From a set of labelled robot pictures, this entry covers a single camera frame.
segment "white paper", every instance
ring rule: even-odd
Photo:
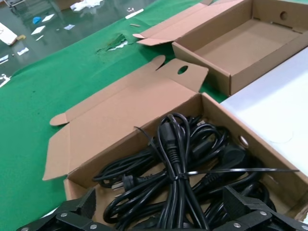
[[[0,58],[0,63],[3,62],[3,61],[5,61],[5,60],[7,60],[8,58],[9,58],[9,55],[8,55],[8,54],[5,55],[5,56],[3,56],[2,58]]]
[[[136,16],[137,14],[139,14],[139,13],[141,13],[141,12],[143,12],[143,9],[138,10],[138,11],[136,11],[136,12],[134,12],[134,13],[131,13],[131,14],[127,15],[125,18],[126,18],[126,19],[132,18],[132,17]]]
[[[307,60],[308,48],[222,102],[224,107],[306,176]]]
[[[14,34],[9,28],[0,23],[0,40],[7,45],[12,45],[17,38],[17,35]]]
[[[45,28],[46,26],[40,26],[38,28],[36,28],[31,35],[36,35],[39,34],[40,32],[42,32],[42,30]]]
[[[27,53],[28,51],[29,51],[29,49],[26,47],[26,48],[24,48],[23,50],[17,52],[17,54],[20,56],[20,55],[22,55],[22,54],[24,54],[24,53]]]
[[[44,37],[43,35],[42,36],[40,36],[36,41],[39,41],[42,37]]]
[[[70,30],[70,29],[72,29],[74,26],[75,26],[75,25],[69,24],[69,25],[67,25],[66,27],[64,27],[64,29],[65,29],[65,30]]]
[[[51,15],[46,16],[46,17],[42,20],[42,22],[43,22],[43,23],[44,23],[44,22],[47,22],[47,21],[51,20],[52,17],[54,17],[54,13],[51,14]]]

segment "black power cord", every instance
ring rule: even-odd
[[[169,114],[162,119],[153,138],[138,128],[148,137],[149,146],[136,155],[109,164],[94,178],[103,187],[124,186],[125,189],[105,209],[103,218],[107,223],[116,224],[115,228],[123,231],[133,222],[148,218],[135,228],[211,230],[229,219],[221,204],[224,186],[245,192],[251,185],[258,185],[249,195],[274,207],[265,186],[257,183],[261,172],[212,172],[190,186],[188,171],[196,171],[213,160],[218,162],[213,169],[263,167],[257,158],[229,143],[225,128],[198,121],[199,118]],[[159,162],[165,169],[141,176]],[[165,189],[168,189],[167,199],[152,204]],[[212,204],[203,212],[200,205],[208,202]]]
[[[169,184],[168,197],[159,218],[157,228],[182,229],[186,210],[189,211],[195,227],[208,230],[202,209],[193,193],[187,177],[187,162],[190,153],[190,127],[187,119],[177,113],[163,118],[158,127],[158,146],[164,159]]]

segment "blue object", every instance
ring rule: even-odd
[[[33,24],[38,24],[41,20],[42,20],[41,17],[34,17],[32,22],[33,22]]]

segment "scrap of paper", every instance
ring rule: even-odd
[[[43,23],[44,22],[47,22],[47,21],[49,21],[49,20],[51,20],[52,19],[52,17],[54,17],[54,13],[53,14],[51,14],[51,15],[48,15],[48,16],[46,16],[44,19],[43,19]]]
[[[72,29],[74,26],[75,26],[75,25],[69,24],[69,25],[67,25],[66,27],[64,27],[64,29],[65,29],[65,30],[70,30],[70,29]]]
[[[36,35],[39,34],[40,32],[42,32],[42,30],[45,28],[46,26],[40,26],[38,28],[36,28],[31,35]]]
[[[24,48],[23,50],[17,52],[17,54],[20,56],[20,55],[22,55],[22,54],[24,54],[24,53],[27,53],[28,51],[29,51],[29,49],[26,47],[26,48]]]
[[[36,41],[39,41],[42,37],[44,37],[43,35],[42,36],[40,36]]]

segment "torn green material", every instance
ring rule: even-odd
[[[96,52],[100,53],[102,51],[108,51],[112,48],[119,46],[124,41],[127,41],[128,45],[133,44],[137,40],[138,40],[137,38],[132,36],[131,32],[121,31],[121,32],[115,34],[114,38],[112,38],[110,41],[108,41],[105,45],[102,46],[102,48],[99,48]]]

